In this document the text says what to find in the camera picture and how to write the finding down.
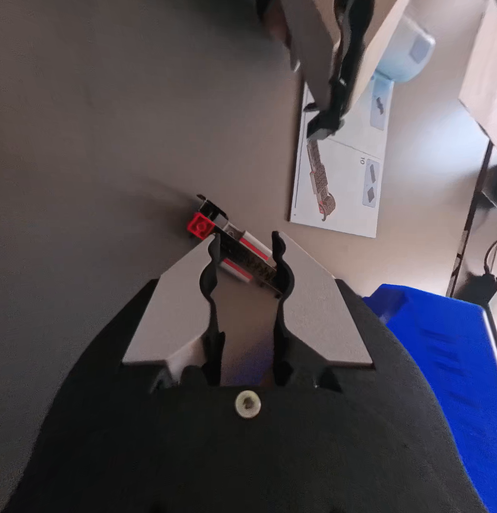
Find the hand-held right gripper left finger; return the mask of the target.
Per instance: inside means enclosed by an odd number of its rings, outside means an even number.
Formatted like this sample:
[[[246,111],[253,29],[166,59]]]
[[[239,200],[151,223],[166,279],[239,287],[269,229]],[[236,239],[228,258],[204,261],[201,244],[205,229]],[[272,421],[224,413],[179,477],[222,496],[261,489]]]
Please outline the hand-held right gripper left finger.
[[[160,276],[123,364],[162,364],[174,383],[197,366],[210,385],[219,385],[225,333],[211,296],[219,257],[220,237],[213,234]]]

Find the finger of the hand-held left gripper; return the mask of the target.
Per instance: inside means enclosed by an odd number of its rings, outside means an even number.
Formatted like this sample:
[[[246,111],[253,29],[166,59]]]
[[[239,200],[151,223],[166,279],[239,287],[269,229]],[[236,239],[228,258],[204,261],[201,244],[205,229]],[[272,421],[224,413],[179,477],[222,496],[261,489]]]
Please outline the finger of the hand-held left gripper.
[[[330,78],[341,33],[335,1],[282,1],[291,49],[318,108],[330,104]]]
[[[341,1],[343,110],[369,83],[409,1]]]

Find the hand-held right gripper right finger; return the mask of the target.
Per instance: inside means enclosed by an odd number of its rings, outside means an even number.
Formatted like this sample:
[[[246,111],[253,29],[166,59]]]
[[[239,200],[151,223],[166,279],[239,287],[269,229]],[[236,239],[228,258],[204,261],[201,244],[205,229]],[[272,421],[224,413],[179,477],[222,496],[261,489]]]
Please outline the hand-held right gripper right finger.
[[[272,233],[272,256],[281,293],[273,329],[275,384],[338,387],[338,369],[373,370],[335,277],[280,231]]]

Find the black curved toy brick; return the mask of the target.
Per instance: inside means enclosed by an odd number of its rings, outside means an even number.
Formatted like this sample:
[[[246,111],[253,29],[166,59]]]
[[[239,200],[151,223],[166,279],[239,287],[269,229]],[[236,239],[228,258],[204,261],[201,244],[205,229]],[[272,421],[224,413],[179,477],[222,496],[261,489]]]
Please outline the black curved toy brick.
[[[304,113],[316,115],[307,124],[307,141],[319,141],[336,134],[343,126],[343,110],[340,104],[333,104],[327,110],[320,110],[315,102],[307,104]]]
[[[202,194],[197,194],[197,198],[202,202],[198,208],[198,213],[210,219],[215,224],[218,224],[221,221],[228,222],[228,216],[226,213],[212,201],[207,199],[207,197],[203,196]]]

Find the grey red toy brick model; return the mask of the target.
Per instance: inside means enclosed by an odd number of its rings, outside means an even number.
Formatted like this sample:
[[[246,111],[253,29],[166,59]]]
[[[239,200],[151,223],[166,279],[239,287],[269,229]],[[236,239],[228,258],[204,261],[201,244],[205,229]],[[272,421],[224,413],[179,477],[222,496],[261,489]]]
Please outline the grey red toy brick model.
[[[281,292],[276,282],[276,263],[272,250],[255,238],[250,232],[240,230],[228,219],[215,224],[198,213],[197,209],[187,223],[187,232],[199,240],[214,234],[219,237],[219,267],[245,283],[257,283],[273,291],[277,299]]]

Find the dark side desk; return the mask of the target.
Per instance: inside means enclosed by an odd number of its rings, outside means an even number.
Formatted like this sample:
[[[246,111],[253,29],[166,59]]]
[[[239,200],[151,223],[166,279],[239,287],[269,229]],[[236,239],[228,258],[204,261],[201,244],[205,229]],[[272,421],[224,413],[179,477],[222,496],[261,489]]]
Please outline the dark side desk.
[[[497,148],[489,142],[477,176],[470,208],[457,250],[446,296],[465,284],[470,275],[491,273],[497,278],[497,208],[482,193],[487,169],[497,164]],[[484,308],[497,348],[497,291]]]

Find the grey-brown desk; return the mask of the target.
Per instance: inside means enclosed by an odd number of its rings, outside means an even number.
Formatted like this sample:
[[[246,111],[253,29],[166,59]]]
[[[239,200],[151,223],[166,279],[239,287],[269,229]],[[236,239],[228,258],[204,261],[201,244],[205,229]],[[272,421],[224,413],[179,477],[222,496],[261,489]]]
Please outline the grey-brown desk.
[[[252,1],[0,1],[0,510],[105,324],[194,245],[201,193],[362,296],[445,294],[487,139],[458,101],[486,1],[412,1],[375,239],[287,222],[300,80]]]

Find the person's left hand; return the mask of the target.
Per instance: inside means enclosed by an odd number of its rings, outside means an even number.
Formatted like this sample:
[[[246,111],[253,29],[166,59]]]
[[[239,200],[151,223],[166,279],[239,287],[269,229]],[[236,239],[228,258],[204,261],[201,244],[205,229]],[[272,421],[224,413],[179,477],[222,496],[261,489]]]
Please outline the person's left hand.
[[[256,13],[263,28],[288,50],[291,48],[291,34],[281,1],[256,1]]]

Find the brick instruction booklet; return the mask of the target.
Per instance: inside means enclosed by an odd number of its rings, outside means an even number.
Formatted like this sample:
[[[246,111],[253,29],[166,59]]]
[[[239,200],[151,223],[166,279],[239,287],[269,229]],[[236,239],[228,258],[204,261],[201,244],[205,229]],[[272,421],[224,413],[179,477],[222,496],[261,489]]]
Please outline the brick instruction booklet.
[[[308,144],[313,100],[303,88],[290,222],[375,238],[392,95],[429,62],[435,39],[403,14],[365,90],[324,140]]]

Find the blue plastic bin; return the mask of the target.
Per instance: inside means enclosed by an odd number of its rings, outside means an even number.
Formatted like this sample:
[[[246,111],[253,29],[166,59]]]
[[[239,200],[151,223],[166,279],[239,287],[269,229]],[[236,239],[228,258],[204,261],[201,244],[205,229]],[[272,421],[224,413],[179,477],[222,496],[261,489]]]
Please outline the blue plastic bin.
[[[424,374],[476,491],[497,512],[497,347],[486,311],[389,284],[363,300]]]

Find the black rectangular device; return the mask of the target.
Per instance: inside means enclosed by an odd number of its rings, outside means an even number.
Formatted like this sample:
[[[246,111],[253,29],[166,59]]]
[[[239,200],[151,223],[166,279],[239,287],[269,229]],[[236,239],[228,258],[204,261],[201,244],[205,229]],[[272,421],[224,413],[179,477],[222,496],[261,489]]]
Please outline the black rectangular device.
[[[455,292],[453,297],[486,308],[496,291],[497,278],[495,275],[491,273],[479,276],[470,275],[470,278]]]

